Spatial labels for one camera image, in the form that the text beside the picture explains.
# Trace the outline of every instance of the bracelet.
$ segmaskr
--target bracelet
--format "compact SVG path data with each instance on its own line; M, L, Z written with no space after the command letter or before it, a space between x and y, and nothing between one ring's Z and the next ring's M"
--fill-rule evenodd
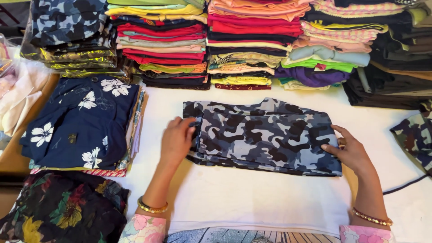
M391 219L382 220L379 218L374 218L374 217L365 215L365 214L357 211L357 209L354 207L353 207L353 214L355 214L356 216L358 216L364 220L370 221L370 222L375 223L375 224L386 225L386 226L392 226L393 225L393 221Z
M144 210L148 213L152 213L152 214L161 214L161 213L165 213L166 211L168 211L168 203L166 203L165 206L163 206L162 208L152 208L152 207L145 205L143 203L143 201L141 200L142 198L143 198L142 196L140 196L140 198L138 198L138 207L141 208L142 210Z

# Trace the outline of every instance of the white tablecloth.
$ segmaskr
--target white tablecloth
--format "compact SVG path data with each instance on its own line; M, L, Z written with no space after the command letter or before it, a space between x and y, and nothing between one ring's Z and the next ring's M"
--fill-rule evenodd
M133 216L136 200L154 173L163 129L169 120L182 116L183 101L216 101L256 104L271 97L291 104L327 112L334 124L347 128L361 141L389 190L416 179L424 172L396 143L389 129L418 113L395 109L352 107L343 88L326 91L272 90L209 91L145 88L149 100L144 112L139 153L132 170L115 178L132 191L127 217ZM204 227L250 230L323 232L338 235L347 224L352 195L344 171L340 178L292 176L219 166L199 166L185 160L172 181L169 232ZM430 243L432 180L427 178L384 197L398 242Z

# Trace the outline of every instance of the camouflage pants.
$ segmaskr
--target camouflage pants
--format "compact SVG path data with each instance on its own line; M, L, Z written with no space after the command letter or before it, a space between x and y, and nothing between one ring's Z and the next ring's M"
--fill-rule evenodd
M337 146L325 112L266 98L256 105L184 102L183 117L196 117L196 164L305 176L342 176L340 161L321 145Z

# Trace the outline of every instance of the pink floral sleeve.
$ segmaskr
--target pink floral sleeve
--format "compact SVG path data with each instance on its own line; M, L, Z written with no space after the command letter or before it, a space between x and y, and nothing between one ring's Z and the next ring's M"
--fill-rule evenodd
M119 243L162 243L166 219L135 214L126 224Z
M340 226L341 243L396 243L391 231L364 226Z

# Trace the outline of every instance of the left hand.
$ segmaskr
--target left hand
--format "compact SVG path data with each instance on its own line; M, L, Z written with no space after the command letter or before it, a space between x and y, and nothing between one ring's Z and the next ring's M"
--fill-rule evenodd
M192 145L195 127L189 127L195 118L176 117L168 123L162 136L161 163L178 166L186 157Z

